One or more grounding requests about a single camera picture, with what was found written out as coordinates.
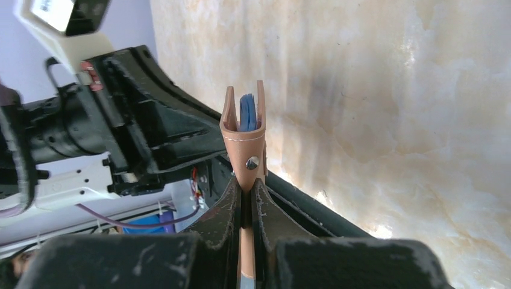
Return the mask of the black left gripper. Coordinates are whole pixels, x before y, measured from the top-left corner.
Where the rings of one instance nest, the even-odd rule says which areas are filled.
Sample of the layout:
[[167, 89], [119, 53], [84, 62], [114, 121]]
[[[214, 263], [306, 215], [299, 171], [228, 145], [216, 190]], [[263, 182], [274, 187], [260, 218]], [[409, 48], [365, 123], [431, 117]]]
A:
[[219, 113], [176, 86], [146, 46], [80, 61], [61, 106], [60, 158], [109, 154], [110, 190], [137, 196], [223, 155]]

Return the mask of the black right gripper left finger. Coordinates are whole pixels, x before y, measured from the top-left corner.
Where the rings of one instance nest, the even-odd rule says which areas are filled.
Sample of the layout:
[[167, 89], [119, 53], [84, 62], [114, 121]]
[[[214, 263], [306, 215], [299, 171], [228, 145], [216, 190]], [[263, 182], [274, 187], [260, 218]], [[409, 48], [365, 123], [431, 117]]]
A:
[[62, 235], [42, 246], [18, 288], [235, 288], [241, 188], [235, 178], [176, 234]]

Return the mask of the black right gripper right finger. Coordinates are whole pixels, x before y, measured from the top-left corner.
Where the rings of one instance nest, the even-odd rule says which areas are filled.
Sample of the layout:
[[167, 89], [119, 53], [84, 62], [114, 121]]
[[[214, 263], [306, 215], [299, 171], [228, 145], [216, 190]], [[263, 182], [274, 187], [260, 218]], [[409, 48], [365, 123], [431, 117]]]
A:
[[451, 288], [432, 250], [416, 240], [315, 237], [251, 190], [256, 288]]

